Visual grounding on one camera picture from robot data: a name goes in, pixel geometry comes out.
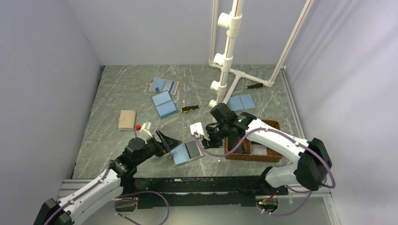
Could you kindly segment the grey leather card holder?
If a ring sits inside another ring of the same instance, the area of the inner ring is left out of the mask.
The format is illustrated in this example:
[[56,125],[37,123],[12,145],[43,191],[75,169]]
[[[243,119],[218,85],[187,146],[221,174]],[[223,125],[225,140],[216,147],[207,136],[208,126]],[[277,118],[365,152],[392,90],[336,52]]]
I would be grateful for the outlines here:
[[185,143],[182,143],[178,147],[173,149],[171,151],[171,155],[172,155],[175,165],[183,165],[183,164],[190,163],[191,161],[194,161],[194,160],[204,157],[204,153],[202,152],[203,156],[198,157],[196,159],[189,159],[189,155],[188,155]]

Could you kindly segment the black credit card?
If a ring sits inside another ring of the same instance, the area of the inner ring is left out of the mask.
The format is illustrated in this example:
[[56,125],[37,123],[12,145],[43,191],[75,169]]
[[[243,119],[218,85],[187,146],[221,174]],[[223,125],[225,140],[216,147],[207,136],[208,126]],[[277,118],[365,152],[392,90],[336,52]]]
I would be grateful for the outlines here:
[[188,155],[189,155],[189,159],[196,159],[199,158],[202,155],[202,152],[200,150],[200,148],[197,146],[195,140],[191,140],[189,142],[185,143]]

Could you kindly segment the blue card holder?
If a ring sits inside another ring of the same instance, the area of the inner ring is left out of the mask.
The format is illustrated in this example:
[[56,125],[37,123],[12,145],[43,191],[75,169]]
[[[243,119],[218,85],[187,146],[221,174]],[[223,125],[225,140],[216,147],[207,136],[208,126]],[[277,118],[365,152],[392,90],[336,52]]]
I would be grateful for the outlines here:
[[168,91],[159,92],[151,99],[161,119],[178,113],[177,106]]
[[251,94],[244,94],[232,96],[227,105],[232,111],[244,111],[254,109],[256,101]]

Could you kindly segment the tan card holder with cards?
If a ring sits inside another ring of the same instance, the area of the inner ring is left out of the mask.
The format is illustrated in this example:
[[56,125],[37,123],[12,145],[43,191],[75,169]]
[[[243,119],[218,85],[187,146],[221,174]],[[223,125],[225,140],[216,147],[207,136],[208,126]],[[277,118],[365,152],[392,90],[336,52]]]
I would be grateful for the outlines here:
[[179,81],[172,81],[156,77],[150,83],[149,91],[156,92],[156,90],[158,89],[160,92],[168,91],[170,95],[174,96],[177,93],[179,84]]

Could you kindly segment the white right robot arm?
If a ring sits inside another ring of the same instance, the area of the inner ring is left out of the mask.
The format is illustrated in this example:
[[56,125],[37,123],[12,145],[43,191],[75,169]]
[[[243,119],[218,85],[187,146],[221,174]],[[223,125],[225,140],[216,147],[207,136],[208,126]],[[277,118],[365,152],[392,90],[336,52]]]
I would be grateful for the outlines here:
[[331,172],[332,162],[322,140],[311,141],[294,137],[258,119],[242,112],[237,115],[224,103],[219,103],[210,110],[215,123],[205,127],[200,122],[190,126],[193,137],[199,147],[211,156],[209,148],[218,148],[223,140],[236,137],[239,142],[233,148],[236,151],[244,140],[259,143],[282,154],[291,161],[290,165],[268,167],[261,175],[259,190],[269,195],[281,186],[300,184],[310,191],[321,187],[335,188],[336,181]]

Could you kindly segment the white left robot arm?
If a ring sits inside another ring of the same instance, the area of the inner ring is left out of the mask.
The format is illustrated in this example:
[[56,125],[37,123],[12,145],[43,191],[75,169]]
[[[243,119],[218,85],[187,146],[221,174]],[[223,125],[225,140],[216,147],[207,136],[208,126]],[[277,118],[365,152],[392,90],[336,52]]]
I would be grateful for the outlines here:
[[113,198],[128,197],[136,189],[134,175],[138,166],[153,156],[162,157],[182,144],[182,141],[157,130],[157,137],[146,140],[134,137],[122,154],[110,160],[105,170],[76,192],[60,199],[45,201],[34,221],[36,225],[76,225]]

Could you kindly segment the blue card holder on green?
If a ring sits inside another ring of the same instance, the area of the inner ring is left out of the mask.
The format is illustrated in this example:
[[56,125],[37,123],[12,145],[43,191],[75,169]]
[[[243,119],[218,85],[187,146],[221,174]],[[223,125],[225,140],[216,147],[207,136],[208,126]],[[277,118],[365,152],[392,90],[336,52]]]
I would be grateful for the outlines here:
[[232,96],[227,105],[232,111],[244,111],[254,109],[256,101],[251,94],[244,94]]

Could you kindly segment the white card in basket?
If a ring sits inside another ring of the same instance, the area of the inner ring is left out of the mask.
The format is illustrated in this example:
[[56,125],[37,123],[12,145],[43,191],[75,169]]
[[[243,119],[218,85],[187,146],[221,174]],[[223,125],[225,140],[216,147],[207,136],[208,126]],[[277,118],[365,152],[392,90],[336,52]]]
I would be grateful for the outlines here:
[[267,155],[268,154],[268,148],[264,145],[259,145],[259,144],[252,144],[251,145],[251,153],[253,155]]

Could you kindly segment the beige closed card holder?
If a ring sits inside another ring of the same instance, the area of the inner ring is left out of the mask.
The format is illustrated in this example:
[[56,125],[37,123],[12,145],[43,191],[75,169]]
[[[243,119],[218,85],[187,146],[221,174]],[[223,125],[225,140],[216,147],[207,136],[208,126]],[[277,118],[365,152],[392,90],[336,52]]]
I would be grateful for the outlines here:
[[135,128],[136,115],[136,111],[121,110],[118,128],[120,130],[133,130]]

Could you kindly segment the brown woven basket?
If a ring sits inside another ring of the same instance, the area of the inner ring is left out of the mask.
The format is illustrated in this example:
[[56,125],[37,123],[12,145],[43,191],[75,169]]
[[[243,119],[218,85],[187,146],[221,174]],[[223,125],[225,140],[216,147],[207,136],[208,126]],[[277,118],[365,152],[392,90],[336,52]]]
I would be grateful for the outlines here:
[[[262,120],[272,128],[280,129],[280,124],[276,120]],[[241,138],[226,138],[224,140],[224,153],[231,151]],[[282,154],[274,151],[273,149],[266,147],[258,142],[244,140],[242,145],[232,154],[225,156],[226,159],[240,160],[240,161],[255,161],[255,162],[267,162],[277,163],[283,157]]]

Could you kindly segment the black yellow screwdriver near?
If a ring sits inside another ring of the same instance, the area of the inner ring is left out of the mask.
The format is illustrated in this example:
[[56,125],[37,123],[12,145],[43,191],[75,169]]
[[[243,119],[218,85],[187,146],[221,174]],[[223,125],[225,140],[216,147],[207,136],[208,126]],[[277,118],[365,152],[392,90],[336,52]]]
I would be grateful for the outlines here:
[[203,107],[208,107],[208,105],[190,105],[190,106],[184,106],[181,108],[182,113],[188,113]]

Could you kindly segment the black orange screwdriver far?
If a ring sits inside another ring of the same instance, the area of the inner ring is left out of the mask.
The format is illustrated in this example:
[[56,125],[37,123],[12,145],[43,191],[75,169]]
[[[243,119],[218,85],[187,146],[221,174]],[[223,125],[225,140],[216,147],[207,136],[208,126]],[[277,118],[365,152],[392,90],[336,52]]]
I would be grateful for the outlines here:
[[245,87],[243,87],[243,88],[238,88],[238,89],[235,89],[235,90],[243,90],[243,89],[245,89],[245,90],[249,90],[249,89],[258,89],[258,88],[261,88],[261,87],[263,87],[263,86],[264,86],[264,84],[263,84],[263,83],[256,83],[256,84],[247,85],[247,86],[245,86]]

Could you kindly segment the right side aluminium rail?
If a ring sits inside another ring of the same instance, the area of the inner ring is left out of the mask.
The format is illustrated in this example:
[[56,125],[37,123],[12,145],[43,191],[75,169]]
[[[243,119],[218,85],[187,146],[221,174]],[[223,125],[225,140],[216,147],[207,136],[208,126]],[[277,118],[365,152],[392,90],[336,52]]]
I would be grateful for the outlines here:
[[278,140],[282,143],[277,145],[277,150],[280,150],[282,154],[287,154],[285,157],[289,162],[281,167],[273,168],[271,176],[277,178],[277,184],[301,185],[306,189],[316,191],[318,185],[316,184],[316,178],[312,174],[312,172],[318,173],[316,157],[307,150],[307,139],[305,139],[284,70],[282,70],[281,74],[299,136],[281,133],[282,135]]

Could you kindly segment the white PVC pipe frame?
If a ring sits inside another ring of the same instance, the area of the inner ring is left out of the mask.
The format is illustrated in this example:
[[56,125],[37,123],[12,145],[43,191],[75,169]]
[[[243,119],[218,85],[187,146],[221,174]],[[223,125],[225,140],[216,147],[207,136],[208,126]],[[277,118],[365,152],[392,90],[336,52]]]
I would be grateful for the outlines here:
[[[213,108],[217,104],[223,102],[227,103],[235,90],[237,83],[240,79],[245,78],[257,83],[262,84],[265,87],[272,87],[275,83],[275,79],[278,76],[280,70],[283,68],[285,62],[300,30],[303,26],[313,4],[314,0],[307,0],[305,5],[297,19],[297,22],[291,32],[291,35],[283,49],[283,52],[276,64],[276,67],[268,80],[263,80],[253,75],[249,75],[242,71],[232,69],[233,52],[235,48],[236,38],[239,35],[241,22],[243,18],[243,0],[235,0],[232,3],[231,11],[227,13],[221,13],[218,18],[218,6],[219,1],[215,0],[213,3],[213,22],[211,32],[211,46],[210,46],[210,58],[208,61],[209,66],[218,68],[221,71],[219,81],[212,81],[210,86],[211,90],[214,90],[217,94],[216,99],[209,102],[209,107]],[[224,53],[215,53],[215,41],[217,28],[223,28],[226,30],[226,43]]]

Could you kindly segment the aluminium extrusion rail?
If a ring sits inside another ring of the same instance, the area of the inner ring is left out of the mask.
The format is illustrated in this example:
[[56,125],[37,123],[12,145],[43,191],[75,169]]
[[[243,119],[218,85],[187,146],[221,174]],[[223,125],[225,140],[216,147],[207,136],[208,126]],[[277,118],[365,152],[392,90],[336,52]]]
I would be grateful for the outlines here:
[[[84,185],[88,184],[92,180],[66,180],[62,186],[61,190],[59,193],[59,196],[57,197],[57,200],[60,200],[74,192],[76,192],[78,189],[82,188]],[[290,186],[284,186],[288,190],[288,194],[281,196],[281,197],[305,197],[307,200],[309,199],[310,196],[316,195],[316,194],[321,194],[325,195],[328,193],[328,191],[325,188],[321,188],[318,191],[310,191],[306,190],[303,187],[290,187]],[[128,201],[133,201],[135,200],[134,197],[116,197],[119,199],[126,199]],[[277,213],[277,205],[278,201],[276,199],[273,199],[272,196],[268,198],[261,198],[260,201],[256,202],[256,205],[259,207],[262,213],[267,213],[269,215],[275,215],[275,216],[286,216],[287,213]]]

